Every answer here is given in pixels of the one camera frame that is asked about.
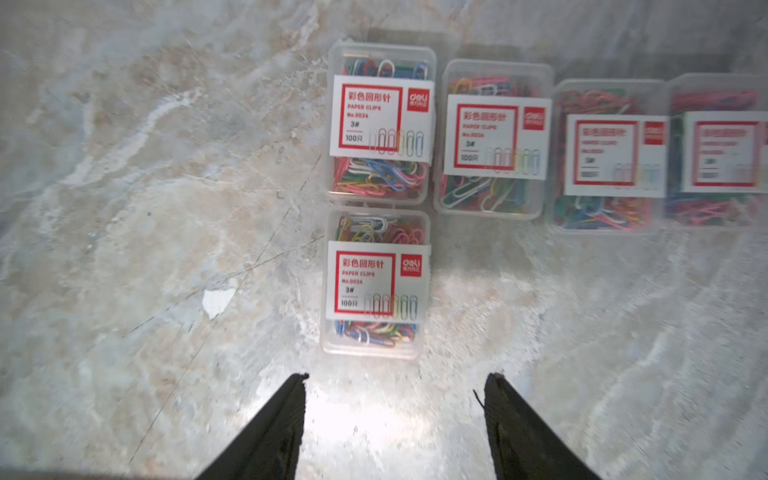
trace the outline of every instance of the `plastic container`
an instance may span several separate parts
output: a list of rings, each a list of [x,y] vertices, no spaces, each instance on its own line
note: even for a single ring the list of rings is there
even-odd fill
[[[564,166],[569,114],[663,115],[663,86],[661,80],[572,78],[554,88],[546,215],[550,230],[580,235],[651,235],[660,229],[663,199],[565,195]]]
[[[768,78],[744,74],[681,75],[667,82],[670,151],[664,216],[671,227],[708,230],[749,230],[766,226],[766,195],[738,192],[681,191],[683,113],[686,111],[768,110]],[[766,184],[763,169],[761,184]]]
[[[442,76],[439,96],[438,125],[442,134],[435,149],[434,204],[438,212],[513,220],[532,220],[541,214],[544,206],[544,180],[466,177],[443,173],[446,105],[449,94],[455,93],[550,98],[553,86],[554,72],[549,65],[464,58],[456,58],[448,63]]]
[[[333,82],[337,74],[362,75],[435,81],[437,57],[427,47],[337,42],[328,54],[328,129],[331,136]],[[425,134],[432,135],[434,116]],[[424,152],[432,157],[432,149]],[[365,201],[367,204],[418,205],[429,189],[429,163],[330,157],[327,161],[327,185],[331,201],[343,204]]]
[[[370,224],[372,227],[360,227]],[[387,223],[383,226],[381,219]],[[373,228],[381,230],[372,235]],[[370,242],[370,243],[411,243],[429,245],[430,236],[429,217],[417,210],[389,210],[379,208],[339,207],[331,212],[328,217],[326,237],[330,240],[344,242]],[[400,237],[405,232],[407,237]],[[329,249],[326,245],[326,258]],[[380,356],[397,359],[416,358],[423,345],[423,326],[425,315],[429,308],[429,289],[426,290],[426,298],[418,301],[418,309],[422,312],[422,320],[402,319],[395,312],[394,318],[389,318],[386,323],[381,319],[367,316],[351,315],[348,320],[329,319],[326,316],[326,299],[328,289],[333,285],[328,282],[329,266],[326,262],[326,272],[323,275],[323,306],[321,310],[320,342],[323,350],[328,353],[355,355],[355,356]]]

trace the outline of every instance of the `red border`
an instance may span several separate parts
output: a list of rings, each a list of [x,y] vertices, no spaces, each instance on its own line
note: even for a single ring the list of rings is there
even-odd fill
[[[499,108],[502,110],[514,110],[515,111],[515,129],[512,132],[512,166],[511,167],[497,167],[495,165],[466,165],[458,162],[458,140],[459,131],[462,126],[462,108]],[[520,106],[519,105],[478,105],[478,104],[458,104],[456,105],[456,145],[453,151],[453,167],[454,168],[479,168],[481,170],[507,170],[513,171],[515,169],[515,150],[518,148],[518,123],[520,121]]]
[[[336,285],[333,289],[333,312],[334,313],[348,313],[351,315],[365,315],[366,312],[356,312],[353,310],[339,310],[339,260],[342,255],[363,255],[368,257],[391,257],[392,258],[392,295],[389,296],[389,314],[382,313],[383,316],[392,316],[392,312],[395,309],[395,304],[392,301],[395,298],[395,268],[397,260],[397,253],[368,253],[368,252],[349,252],[349,251],[336,251]]]
[[[579,126],[583,124],[597,125],[634,125],[634,156],[632,158],[632,181],[628,182],[601,182],[576,180],[578,178],[578,135]],[[640,121],[639,120],[576,120],[576,138],[574,142],[574,185],[613,185],[617,187],[634,187],[635,174],[637,173],[637,158],[640,149]]]
[[[400,126],[402,122],[402,89],[403,87],[386,87],[383,85],[360,85],[360,84],[342,84],[341,86],[341,120],[339,121],[339,148],[354,148],[355,150],[380,150],[380,151],[388,151],[388,152],[396,152],[398,149],[398,145],[395,145],[392,148],[379,148],[379,147],[365,147],[363,145],[345,145],[343,142],[344,138],[344,107],[346,106],[346,89],[347,87],[351,88],[371,88],[373,90],[395,90],[400,93],[399,103],[397,105],[397,128],[395,128],[395,132],[400,131]]]
[[[694,168],[691,171],[691,179],[690,181],[693,182],[695,187],[756,187],[757,186],[757,177],[759,175],[760,171],[760,148],[762,142],[758,138],[758,130],[757,125],[759,122],[757,121],[698,121],[694,124]],[[752,182],[751,183],[726,183],[726,182],[718,182],[718,183],[709,183],[709,182],[697,182],[696,178],[698,177],[699,173],[699,136],[700,136],[700,127],[702,125],[748,125],[750,127],[755,127],[755,153],[754,153],[754,160],[752,163]]]

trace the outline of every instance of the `red logo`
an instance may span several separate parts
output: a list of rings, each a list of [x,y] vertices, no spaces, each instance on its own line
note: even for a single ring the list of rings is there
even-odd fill
[[[404,253],[400,259],[400,276],[421,276],[422,256]]]
[[[408,111],[429,112],[429,90],[426,88],[408,89]]]
[[[645,122],[644,142],[646,145],[664,145],[664,127],[663,121]]]
[[[523,110],[523,130],[544,130],[546,120],[544,107],[526,107]]]

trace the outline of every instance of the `crack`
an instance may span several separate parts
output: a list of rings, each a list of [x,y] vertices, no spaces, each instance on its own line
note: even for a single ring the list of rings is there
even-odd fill
[[[322,158],[322,157],[323,157],[322,155],[318,155],[318,156],[317,156],[317,160],[315,160],[315,164],[312,166],[312,170],[310,170],[310,173],[309,173],[309,174],[306,176],[306,179],[304,179],[304,183],[301,185],[301,188],[300,188],[300,189],[299,189],[299,191],[296,193],[296,196],[297,196],[297,197],[298,197],[298,196],[301,194],[301,192],[304,190],[304,187],[306,187],[307,183],[309,183],[309,181],[310,181],[310,178],[312,178],[312,176],[313,176],[313,173],[315,172],[315,169],[317,168],[317,164],[320,162],[320,158]],[[276,229],[275,229],[275,231],[272,233],[272,236],[271,236],[271,237],[270,237],[270,239],[269,239],[269,240],[266,242],[266,245],[265,245],[265,246],[264,246],[264,248],[261,250],[261,253],[259,253],[259,256],[256,258],[256,264],[255,264],[255,265],[253,265],[252,267],[248,268],[247,270],[241,270],[240,272],[237,272],[237,273],[233,273],[232,275],[229,275],[229,276],[227,277],[227,280],[228,280],[228,279],[230,279],[230,278],[232,278],[232,277],[234,277],[234,276],[240,275],[240,274],[241,274],[241,273],[243,273],[243,272],[245,272],[245,273],[246,273],[246,276],[245,276],[245,277],[244,277],[244,278],[243,278],[243,279],[242,279],[242,280],[241,280],[241,281],[238,283],[238,285],[237,285],[237,288],[235,289],[235,293],[232,295],[232,298],[234,298],[235,296],[237,296],[237,293],[238,293],[238,292],[240,292],[240,288],[241,288],[241,287],[242,287],[242,286],[245,284],[245,282],[246,282],[246,281],[248,280],[248,278],[250,277],[250,274],[251,274],[251,273],[253,272],[253,270],[254,270],[255,268],[257,268],[258,266],[264,265],[265,263],[268,263],[268,262],[270,262],[270,261],[272,261],[272,260],[275,260],[277,257],[280,257],[280,256],[282,256],[282,255],[284,255],[284,254],[286,254],[286,253],[288,253],[288,252],[290,252],[290,251],[292,251],[292,250],[297,250],[297,249],[299,249],[299,248],[304,248],[304,247],[307,247],[307,246],[309,246],[309,245],[311,245],[311,244],[315,243],[316,241],[318,241],[318,240],[321,240],[321,239],[323,239],[323,238],[325,237],[325,235],[321,235],[320,237],[317,237],[317,238],[315,238],[315,239],[312,239],[312,240],[310,240],[309,242],[307,242],[307,243],[305,243],[305,244],[303,244],[303,245],[299,245],[299,246],[297,246],[297,247],[291,247],[291,248],[289,248],[289,249],[287,249],[287,250],[284,250],[284,251],[282,251],[282,252],[280,252],[280,253],[278,253],[278,254],[276,254],[276,255],[273,255],[273,256],[271,256],[270,258],[268,258],[267,260],[264,260],[263,262],[260,262],[262,255],[264,255],[264,252],[266,252],[266,249],[267,249],[267,248],[269,248],[270,244],[272,243],[272,239],[275,237],[275,235],[277,235],[277,232],[279,232],[279,231],[280,231],[280,228],[283,226],[283,222],[285,221],[286,217],[288,217],[288,213],[290,213],[290,209],[291,209],[291,207],[288,207],[288,208],[286,209],[286,213],[283,215],[283,218],[282,218],[282,220],[280,220],[280,223],[277,225],[277,228],[276,228]],[[199,293],[199,292],[200,292],[200,291],[202,291],[202,290],[204,290],[204,287],[203,287],[203,288],[200,288],[200,289],[197,289],[197,290],[195,290],[195,291],[193,291],[192,293],[190,293],[189,295],[187,295],[187,296],[186,296],[186,297],[185,297],[183,300],[179,300],[179,301],[178,301],[178,302],[176,302],[174,305],[172,305],[172,306],[169,306],[168,308],[166,308],[166,311],[168,311],[169,309],[171,309],[171,308],[173,308],[174,306],[178,305],[179,303],[181,303],[181,302],[183,302],[183,301],[185,301],[185,300],[189,299],[191,296],[195,295],[196,293]],[[179,377],[179,379],[178,379],[178,380],[175,382],[173,389],[170,391],[170,394],[169,394],[169,395],[168,395],[168,397],[165,399],[165,401],[163,402],[163,405],[160,407],[160,409],[157,411],[157,414],[156,414],[156,415],[154,416],[154,418],[152,419],[152,423],[149,425],[149,428],[147,428],[147,431],[146,431],[146,432],[144,433],[144,435],[141,437],[141,440],[139,440],[139,444],[137,445],[137,447],[136,447],[136,450],[134,450],[134,454],[131,456],[131,459],[130,459],[130,460],[128,460],[128,464],[127,464],[127,467],[128,467],[128,468],[130,468],[130,466],[131,466],[131,463],[134,461],[134,458],[136,458],[136,454],[139,452],[139,449],[140,449],[140,448],[141,448],[141,446],[144,444],[144,440],[147,438],[147,435],[149,435],[149,432],[151,432],[151,430],[152,430],[152,427],[154,426],[154,423],[155,423],[155,422],[157,421],[157,419],[160,417],[160,414],[163,412],[163,409],[165,409],[165,406],[168,404],[168,401],[169,401],[169,400],[170,400],[170,399],[171,399],[171,398],[174,396],[174,394],[175,394],[175,393],[176,393],[176,391],[178,390],[178,388],[179,388],[179,385],[181,385],[181,381],[182,381],[182,380],[184,380],[184,377],[186,376],[187,372],[189,372],[189,369],[190,369],[190,367],[192,366],[192,364],[194,363],[194,360],[197,358],[197,355],[198,355],[198,354],[200,354],[200,351],[203,349],[203,347],[205,346],[205,344],[208,342],[208,339],[210,338],[210,335],[211,335],[211,334],[214,332],[214,330],[215,330],[215,329],[216,329],[216,327],[218,326],[218,324],[219,324],[219,319],[222,317],[222,314],[224,314],[224,312],[222,312],[221,314],[217,315],[217,316],[214,318],[214,321],[213,321],[213,324],[211,325],[210,331],[209,331],[209,332],[208,332],[208,334],[205,336],[205,339],[204,339],[204,340],[203,340],[203,342],[200,344],[200,347],[197,349],[197,351],[196,351],[196,352],[194,353],[194,355],[192,356],[192,359],[190,359],[190,361],[187,363],[187,366],[184,368],[184,373],[182,373],[182,374],[181,374],[181,376]],[[150,319],[146,320],[146,321],[145,321],[145,322],[143,322],[141,325],[139,325],[139,326],[135,327],[135,328],[134,328],[134,330],[138,329],[139,327],[141,327],[141,326],[142,326],[142,325],[144,325],[145,323],[149,322],[149,321],[150,321],[150,320],[152,320],[153,318],[154,318],[154,317],[151,317]]]
[[[121,338],[125,338],[125,337],[127,337],[127,336],[131,335],[133,332],[135,332],[136,330],[140,329],[142,326],[144,326],[144,325],[147,325],[147,324],[148,324],[149,322],[151,322],[152,320],[154,320],[154,315],[153,315],[153,316],[151,316],[151,317],[149,317],[149,318],[148,318],[148,319],[146,319],[145,321],[143,321],[143,322],[139,323],[138,325],[136,325],[134,328],[132,328],[132,329],[131,329],[131,331],[130,331],[130,332],[126,333],[126,334],[125,334],[125,335],[123,335]]]
[[[194,46],[192,45],[192,42],[189,40],[189,38],[187,38],[187,36],[186,36],[186,35],[184,35],[184,40],[185,40],[185,42],[187,43],[187,45],[189,45],[189,47],[190,47],[190,53],[191,53],[191,54],[192,54],[192,56],[195,58],[195,60],[197,60],[197,63],[199,63],[200,65],[202,65],[202,66],[203,66],[203,67],[205,67],[205,68],[209,68],[209,65],[208,65],[207,63],[205,63],[204,61],[202,61],[202,60],[200,59],[200,57],[198,57],[198,56],[197,56],[197,53],[195,53],[195,50],[194,50]],[[238,104],[240,104],[240,106],[241,106],[241,107],[243,107],[243,108],[245,108],[246,110],[248,110],[248,112],[249,112],[250,114],[252,114],[252,115],[255,115],[255,113],[253,112],[253,110],[251,110],[251,109],[248,107],[248,105],[246,105],[245,103],[243,103],[243,102],[242,102],[242,101],[241,101],[241,100],[240,100],[238,97],[236,97],[236,96],[235,96],[235,94],[234,94],[234,93],[232,93],[232,91],[230,90],[230,87],[229,87],[229,85],[228,85],[228,83],[229,83],[229,82],[224,82],[224,83],[225,83],[225,85],[224,85],[223,87],[224,87],[224,90],[227,92],[227,94],[228,94],[230,97],[232,97],[232,99],[233,99],[233,100],[235,100],[235,101],[236,101]]]

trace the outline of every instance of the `white label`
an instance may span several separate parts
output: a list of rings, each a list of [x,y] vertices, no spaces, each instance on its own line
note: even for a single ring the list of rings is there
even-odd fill
[[[429,245],[328,242],[326,318],[422,322],[430,251]]]
[[[768,112],[684,115],[684,192],[768,192]]]
[[[664,198],[668,118],[568,115],[565,194]]]
[[[449,95],[443,172],[546,179],[551,109],[549,98]]]
[[[330,154],[432,163],[435,82],[336,75]]]

